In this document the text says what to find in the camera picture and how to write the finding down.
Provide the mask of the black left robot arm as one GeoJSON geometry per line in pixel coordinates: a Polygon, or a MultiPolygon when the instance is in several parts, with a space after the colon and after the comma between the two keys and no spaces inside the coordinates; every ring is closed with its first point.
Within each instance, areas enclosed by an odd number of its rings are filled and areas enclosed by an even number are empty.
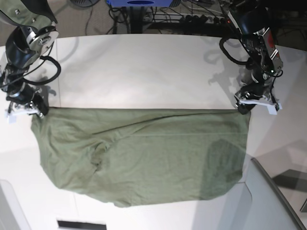
{"type": "Polygon", "coordinates": [[[219,5],[233,36],[248,54],[246,61],[239,61],[228,53],[224,44],[230,35],[219,42],[230,61],[249,71],[234,95],[237,110],[245,115],[261,105],[269,114],[276,115],[282,106],[273,89],[275,80],[283,75],[283,62],[274,43],[267,9],[259,0],[221,0],[219,5]]]}

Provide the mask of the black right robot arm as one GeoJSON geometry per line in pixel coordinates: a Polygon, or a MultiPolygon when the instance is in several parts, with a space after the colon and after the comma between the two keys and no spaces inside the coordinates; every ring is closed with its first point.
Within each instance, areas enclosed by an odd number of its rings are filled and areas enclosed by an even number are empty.
{"type": "Polygon", "coordinates": [[[49,108],[33,87],[48,84],[61,73],[60,64],[45,55],[59,35],[57,20],[46,0],[2,0],[0,20],[15,26],[0,59],[0,89],[10,103],[7,115],[17,115],[13,109],[17,107],[22,113],[44,117],[49,108]],[[38,59],[53,63],[56,74],[45,81],[25,79],[31,73],[30,66],[38,59]]]}

